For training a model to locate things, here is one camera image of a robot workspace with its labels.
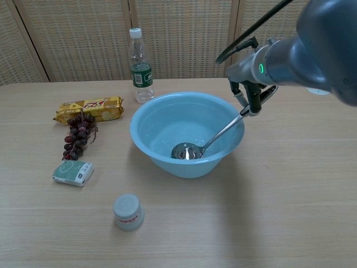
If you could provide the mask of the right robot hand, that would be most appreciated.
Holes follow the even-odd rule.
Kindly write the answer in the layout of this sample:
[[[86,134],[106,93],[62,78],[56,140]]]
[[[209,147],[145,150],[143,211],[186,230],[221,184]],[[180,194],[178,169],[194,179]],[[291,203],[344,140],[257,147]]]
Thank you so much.
[[[243,107],[243,116],[257,116],[262,105],[278,90],[278,85],[268,77],[266,52],[266,48],[253,52],[226,71],[231,91]]]

